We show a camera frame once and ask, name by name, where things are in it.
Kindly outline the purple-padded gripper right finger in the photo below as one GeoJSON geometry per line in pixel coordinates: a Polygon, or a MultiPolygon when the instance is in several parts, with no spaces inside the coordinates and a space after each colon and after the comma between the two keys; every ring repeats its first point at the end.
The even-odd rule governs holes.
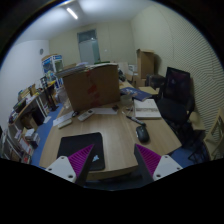
{"type": "Polygon", "coordinates": [[[134,155],[138,162],[143,181],[147,184],[160,180],[182,169],[169,155],[160,156],[139,144],[134,146],[134,155]]]}

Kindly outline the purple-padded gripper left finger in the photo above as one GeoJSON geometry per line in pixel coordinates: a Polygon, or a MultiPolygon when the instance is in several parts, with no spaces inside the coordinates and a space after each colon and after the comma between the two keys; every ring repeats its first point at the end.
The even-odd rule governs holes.
{"type": "Polygon", "coordinates": [[[46,168],[46,171],[83,186],[94,157],[93,148],[94,145],[91,144],[70,156],[60,156],[46,168]]]}

